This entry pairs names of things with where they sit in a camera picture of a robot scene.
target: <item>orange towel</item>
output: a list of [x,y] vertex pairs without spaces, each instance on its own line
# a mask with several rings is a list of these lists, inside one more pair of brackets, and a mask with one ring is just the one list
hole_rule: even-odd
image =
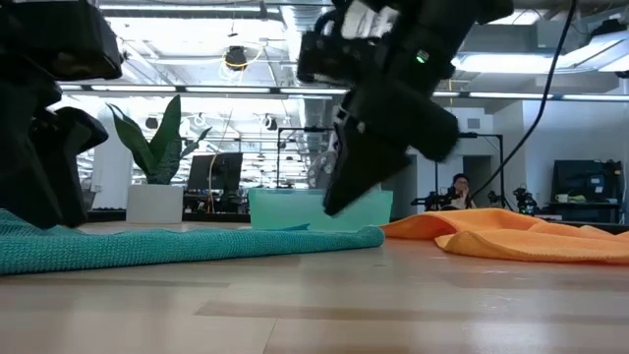
[[528,262],[629,265],[629,232],[612,235],[503,209],[430,211],[381,227],[386,237],[434,240],[445,252]]

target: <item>green leaf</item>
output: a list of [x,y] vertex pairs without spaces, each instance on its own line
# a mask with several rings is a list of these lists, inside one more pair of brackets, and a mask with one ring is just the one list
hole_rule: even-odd
[[161,161],[166,147],[170,142],[179,138],[179,125],[181,124],[181,96],[177,94],[170,100],[157,133],[148,144],[155,161]]
[[181,138],[177,138],[166,145],[166,151],[153,170],[153,173],[146,175],[148,184],[170,184],[179,170],[179,155],[181,154]]
[[186,148],[184,148],[184,151],[181,153],[181,156],[179,157],[184,158],[186,157],[188,154],[190,154],[192,151],[196,150],[197,148],[199,148],[199,142],[202,141],[203,139],[205,139],[205,137],[207,136],[207,133],[210,131],[210,129],[212,129],[212,127],[209,127],[207,129],[205,129],[200,135],[199,138],[197,139],[196,142],[191,143],[190,145],[188,145]]
[[131,119],[121,118],[113,107],[118,111],[120,111],[120,108],[111,104],[107,104],[107,106],[113,114],[116,133],[118,133],[120,141],[131,151],[134,161],[142,169],[144,174],[148,175],[152,172],[154,161],[153,155],[148,148],[148,143],[142,134],[142,130],[139,129],[137,124],[134,125],[129,122]]

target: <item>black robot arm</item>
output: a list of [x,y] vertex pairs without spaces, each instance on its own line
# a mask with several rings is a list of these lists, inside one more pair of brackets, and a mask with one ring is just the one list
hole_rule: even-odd
[[302,82],[350,88],[334,122],[338,159],[323,202],[330,215],[406,167],[409,147],[434,161],[453,150],[457,119],[430,97],[454,74],[450,62],[472,26],[513,13],[511,0],[363,2],[375,12],[398,12],[391,31],[381,38],[343,37],[351,1],[336,1],[304,34],[297,69]]

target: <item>white planter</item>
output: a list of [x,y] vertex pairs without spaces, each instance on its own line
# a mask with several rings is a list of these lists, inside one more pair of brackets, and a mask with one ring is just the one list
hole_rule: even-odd
[[129,186],[127,221],[178,223],[184,208],[184,189],[164,185]]

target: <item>wooden table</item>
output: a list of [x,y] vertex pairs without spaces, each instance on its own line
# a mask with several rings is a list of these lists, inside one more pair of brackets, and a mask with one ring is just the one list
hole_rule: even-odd
[[2,354],[627,352],[629,268],[432,242],[0,278]]

